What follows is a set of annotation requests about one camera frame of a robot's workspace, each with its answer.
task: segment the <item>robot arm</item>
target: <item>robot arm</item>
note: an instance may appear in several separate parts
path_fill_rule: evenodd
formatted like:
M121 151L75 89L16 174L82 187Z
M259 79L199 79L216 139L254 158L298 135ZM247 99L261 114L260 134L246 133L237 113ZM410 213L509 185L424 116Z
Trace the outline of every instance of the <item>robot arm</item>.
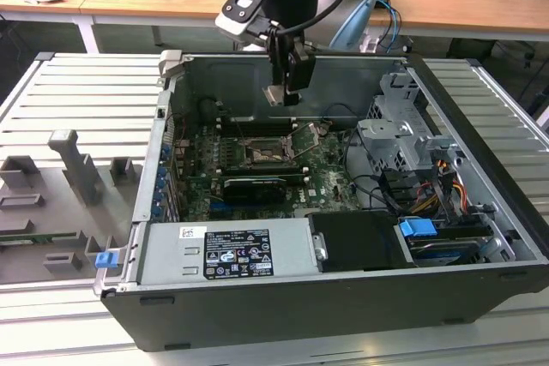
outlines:
M271 105L296 105L309 86L315 58L305 51L305 29L330 14L334 0L317 15L318 0L227 0L215 24L240 42L264 46L272 65Z

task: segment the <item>sticker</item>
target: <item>sticker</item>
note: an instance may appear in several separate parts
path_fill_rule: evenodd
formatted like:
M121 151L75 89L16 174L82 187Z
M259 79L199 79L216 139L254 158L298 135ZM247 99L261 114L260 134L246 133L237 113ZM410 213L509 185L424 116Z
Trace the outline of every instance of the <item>sticker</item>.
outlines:
M204 231L202 235L206 279L236 279L275 274L267 229Z
M21 246L23 244L33 244L32 240L4 240L0 246Z
M181 226L179 227L179 238L202 239L207 229L207 226Z

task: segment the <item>desk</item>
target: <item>desk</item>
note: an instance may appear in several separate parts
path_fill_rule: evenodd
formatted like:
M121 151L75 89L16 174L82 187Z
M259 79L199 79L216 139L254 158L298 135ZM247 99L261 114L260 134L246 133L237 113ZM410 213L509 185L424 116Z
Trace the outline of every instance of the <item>desk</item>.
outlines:
M94 24L213 27L225 1L64 0L33 6L21 0L0 0L0 13L14 21L75 23L86 50L99 52ZM549 0L391 1L402 14L402 34L549 41ZM380 34L388 23L387 12L375 10L370 33Z
M450 38L549 41L549 0L391 0L401 34ZM389 24L375 10L370 26Z

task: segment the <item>yellow wire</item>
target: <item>yellow wire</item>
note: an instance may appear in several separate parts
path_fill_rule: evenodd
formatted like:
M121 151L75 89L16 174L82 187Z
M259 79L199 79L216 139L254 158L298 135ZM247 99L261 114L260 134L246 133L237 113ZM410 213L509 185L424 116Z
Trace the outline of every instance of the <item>yellow wire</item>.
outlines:
M436 201L438 201L437 195L433 195L427 201L424 201L419 206L412 209L411 212L412 213L421 212L422 210L425 210L426 208L428 208L431 204L435 203Z

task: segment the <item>floor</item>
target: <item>floor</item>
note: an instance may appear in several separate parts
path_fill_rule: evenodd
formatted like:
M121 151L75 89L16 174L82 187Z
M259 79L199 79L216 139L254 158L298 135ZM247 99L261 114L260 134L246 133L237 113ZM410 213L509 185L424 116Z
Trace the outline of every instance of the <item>floor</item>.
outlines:
M159 53L163 49L232 50L232 41L213 28L163 27L161 32L165 44L162 47L154 45L150 27L99 25L95 30L103 52L109 53ZM450 44L450 39L444 38L401 38L402 43L409 40L413 42L413 51L423 57L445 57ZM524 53L528 49L511 41L497 42L492 55L483 62L490 74L515 98L549 57L549 44L532 45L535 57L529 68L525 68L524 60ZM477 53L474 43L469 42L463 49L464 56L470 53L470 57L475 57ZM20 22L15 31L3 31L0 37L0 100L9 94L39 51L85 52L74 25ZM524 94L521 104L528 105L535 94L548 84L549 65L546 65Z

